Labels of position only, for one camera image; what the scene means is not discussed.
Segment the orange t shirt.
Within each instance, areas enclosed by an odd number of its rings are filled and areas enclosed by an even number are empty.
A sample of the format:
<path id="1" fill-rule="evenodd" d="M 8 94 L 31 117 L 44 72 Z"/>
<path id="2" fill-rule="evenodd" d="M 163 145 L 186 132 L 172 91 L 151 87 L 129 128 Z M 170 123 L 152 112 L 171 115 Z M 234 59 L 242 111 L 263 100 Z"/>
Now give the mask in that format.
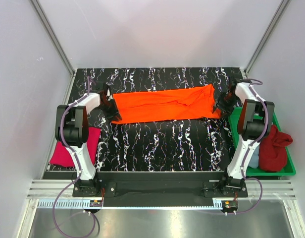
<path id="1" fill-rule="evenodd" d="M 214 87 L 115 94 L 121 121 L 114 124 L 185 119 L 219 119 L 212 114 Z"/>

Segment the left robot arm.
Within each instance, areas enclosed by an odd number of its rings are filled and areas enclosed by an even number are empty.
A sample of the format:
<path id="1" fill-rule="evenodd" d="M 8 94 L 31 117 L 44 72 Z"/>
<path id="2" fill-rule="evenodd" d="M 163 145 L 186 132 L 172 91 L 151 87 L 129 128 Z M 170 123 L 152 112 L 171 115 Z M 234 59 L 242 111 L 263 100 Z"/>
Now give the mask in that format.
<path id="1" fill-rule="evenodd" d="M 75 189 L 86 192 L 89 196 L 96 196 L 101 191 L 100 179 L 87 148 L 88 115 L 94 109 L 102 110 L 108 121 L 122 120 L 111 88 L 104 83 L 99 91 L 88 89 L 87 93 L 73 103 L 59 105 L 55 121 L 55 138 L 69 153 L 77 171 Z"/>

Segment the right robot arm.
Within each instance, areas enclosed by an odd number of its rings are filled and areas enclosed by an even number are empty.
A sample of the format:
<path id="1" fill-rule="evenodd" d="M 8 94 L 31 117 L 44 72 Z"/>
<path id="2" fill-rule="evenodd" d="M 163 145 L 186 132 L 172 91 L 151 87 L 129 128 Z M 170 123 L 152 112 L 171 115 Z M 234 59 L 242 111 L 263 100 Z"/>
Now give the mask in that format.
<path id="1" fill-rule="evenodd" d="M 243 105 L 237 124 L 238 144 L 216 188 L 223 196 L 228 197 L 245 189 L 246 171 L 252 155 L 271 131 L 275 105 L 264 100 L 254 89 L 255 85 L 262 85 L 262 82 L 230 79 L 228 91 L 220 94 L 212 109 L 213 112 L 220 112 L 223 118 L 232 114 L 237 100 Z"/>

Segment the green plastic bin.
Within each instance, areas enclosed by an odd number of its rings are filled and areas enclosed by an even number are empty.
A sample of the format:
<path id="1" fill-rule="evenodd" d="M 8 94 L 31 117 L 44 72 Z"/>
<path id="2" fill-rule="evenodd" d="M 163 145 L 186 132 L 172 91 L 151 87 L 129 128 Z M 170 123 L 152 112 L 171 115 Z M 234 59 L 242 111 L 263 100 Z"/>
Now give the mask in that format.
<path id="1" fill-rule="evenodd" d="M 238 120 L 239 120 L 241 111 L 242 111 L 242 107 L 235 107 L 232 114 L 228 117 L 228 122 L 230 125 L 230 131 L 231 131 L 231 137 L 232 137 L 233 144 L 234 144 L 234 149 L 237 148 L 238 141 L 239 141 L 239 135 L 237 133 L 237 124 L 238 124 Z M 256 169 L 248 167 L 246 176 L 248 176 L 248 177 L 294 176 L 296 174 L 296 169 L 295 169 L 294 163 L 292 161 L 288 146 L 286 146 L 285 149 L 287 152 L 287 163 L 282 168 L 282 170 L 280 170 L 278 172 L 267 172 L 265 170 L 262 170 L 260 167 L 258 167 Z"/>

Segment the light blue t shirt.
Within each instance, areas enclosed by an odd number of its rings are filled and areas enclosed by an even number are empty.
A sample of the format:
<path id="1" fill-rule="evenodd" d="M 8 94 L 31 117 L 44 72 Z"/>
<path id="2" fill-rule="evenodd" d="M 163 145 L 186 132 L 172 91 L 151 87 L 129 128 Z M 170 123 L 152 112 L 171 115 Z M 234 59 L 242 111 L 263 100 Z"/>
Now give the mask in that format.
<path id="1" fill-rule="evenodd" d="M 259 167 L 259 146 L 255 148 L 248 167 L 253 169 L 257 169 Z"/>

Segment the dark red t shirt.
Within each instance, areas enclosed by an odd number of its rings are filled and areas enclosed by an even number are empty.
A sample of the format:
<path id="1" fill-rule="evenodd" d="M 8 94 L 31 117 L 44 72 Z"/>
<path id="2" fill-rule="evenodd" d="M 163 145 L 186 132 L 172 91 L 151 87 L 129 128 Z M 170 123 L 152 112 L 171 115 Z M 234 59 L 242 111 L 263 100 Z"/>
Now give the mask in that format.
<path id="1" fill-rule="evenodd" d="M 272 125 L 270 133 L 259 145 L 259 167 L 267 172 L 278 172 L 287 163 L 285 147 L 293 142 L 289 134 L 281 132 Z"/>

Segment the folded magenta t shirt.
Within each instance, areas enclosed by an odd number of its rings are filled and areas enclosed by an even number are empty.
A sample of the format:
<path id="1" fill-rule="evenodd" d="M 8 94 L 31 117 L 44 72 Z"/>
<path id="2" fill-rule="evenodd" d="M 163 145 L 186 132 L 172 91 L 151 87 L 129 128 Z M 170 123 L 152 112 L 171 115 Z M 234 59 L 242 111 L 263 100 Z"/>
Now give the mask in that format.
<path id="1" fill-rule="evenodd" d="M 96 162 L 97 146 L 101 135 L 101 129 L 96 127 L 89 128 L 89 138 L 87 141 L 87 148 L 90 153 L 90 158 L 93 165 Z M 50 164 L 59 165 L 63 167 L 74 167 L 74 162 L 70 153 L 62 145 L 61 142 L 57 142 L 54 153 L 50 159 Z"/>

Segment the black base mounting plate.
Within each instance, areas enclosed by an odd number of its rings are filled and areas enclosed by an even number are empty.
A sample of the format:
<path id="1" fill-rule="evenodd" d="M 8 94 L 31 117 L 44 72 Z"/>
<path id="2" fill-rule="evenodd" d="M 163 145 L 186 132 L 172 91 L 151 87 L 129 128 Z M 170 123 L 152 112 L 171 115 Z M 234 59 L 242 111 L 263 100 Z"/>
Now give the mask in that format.
<path id="1" fill-rule="evenodd" d="M 226 172 L 97 172 L 93 179 L 73 177 L 72 181 L 74 191 L 81 196 L 97 196 L 101 191 L 108 197 L 131 192 L 205 194 L 206 197 L 246 193 L 245 180 Z"/>

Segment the left aluminium frame post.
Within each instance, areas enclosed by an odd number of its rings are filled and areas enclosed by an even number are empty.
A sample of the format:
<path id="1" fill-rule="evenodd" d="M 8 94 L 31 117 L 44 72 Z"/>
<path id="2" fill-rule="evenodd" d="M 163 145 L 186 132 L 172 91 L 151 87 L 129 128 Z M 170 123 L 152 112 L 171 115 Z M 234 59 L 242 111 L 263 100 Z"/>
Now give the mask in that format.
<path id="1" fill-rule="evenodd" d="M 44 12 L 40 2 L 38 0 L 29 0 L 29 3 L 33 7 L 34 12 L 38 16 L 45 32 L 47 33 L 51 43 L 53 44 L 55 50 L 57 51 L 61 61 L 63 62 L 65 68 L 69 72 L 70 76 L 72 77 L 75 73 L 75 69 L 73 68 L 72 64 L 70 63 L 63 47 L 60 44 L 60 41 L 58 40 L 50 21 L 47 18 L 46 13 Z"/>

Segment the aluminium frame post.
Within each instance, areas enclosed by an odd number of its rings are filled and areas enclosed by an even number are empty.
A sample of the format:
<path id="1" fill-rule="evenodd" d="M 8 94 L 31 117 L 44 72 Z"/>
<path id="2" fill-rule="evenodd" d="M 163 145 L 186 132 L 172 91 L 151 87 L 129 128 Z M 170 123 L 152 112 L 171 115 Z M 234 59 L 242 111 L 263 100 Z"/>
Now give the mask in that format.
<path id="1" fill-rule="evenodd" d="M 46 13 L 44 12 L 40 2 L 38 0 L 29 0 L 29 3 L 33 7 L 34 12 L 38 16 L 45 32 L 47 33 L 51 43 L 53 44 L 55 50 L 57 51 L 61 61 L 63 62 L 65 68 L 69 72 L 70 76 L 72 77 L 75 73 L 75 69 L 73 68 L 72 64 L 70 63 L 63 47 L 60 44 L 60 41 L 58 40 L 50 21 L 47 18 Z"/>
<path id="2" fill-rule="evenodd" d="M 244 76 L 248 77 L 250 71 L 252 70 L 255 62 L 259 58 L 260 54 L 264 50 L 266 44 L 268 43 L 269 39 L 271 38 L 273 32 L 275 31 L 278 23 L 280 22 L 282 16 L 284 15 L 287 7 L 291 3 L 291 0 L 281 0 L 276 11 L 273 14 L 273 17 L 271 18 L 266 30 L 264 31 L 257 47 L 255 48 L 249 62 L 243 69 Z"/>

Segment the right aluminium frame post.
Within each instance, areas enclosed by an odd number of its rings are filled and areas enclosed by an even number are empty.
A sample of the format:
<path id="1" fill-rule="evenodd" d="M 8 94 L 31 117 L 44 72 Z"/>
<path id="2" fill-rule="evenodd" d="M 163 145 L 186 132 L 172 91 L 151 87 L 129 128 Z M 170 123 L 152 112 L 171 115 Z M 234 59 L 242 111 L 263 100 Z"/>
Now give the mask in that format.
<path id="1" fill-rule="evenodd" d="M 284 15 L 287 7 L 291 3 L 291 0 L 281 0 L 276 11 L 273 14 L 273 17 L 271 18 L 266 30 L 264 31 L 257 47 L 255 48 L 249 62 L 243 69 L 244 76 L 248 77 L 250 71 L 252 70 L 255 62 L 259 58 L 260 54 L 264 50 L 266 44 L 268 43 L 269 39 L 271 38 L 273 32 L 275 31 L 278 23 L 280 22 L 282 16 Z"/>

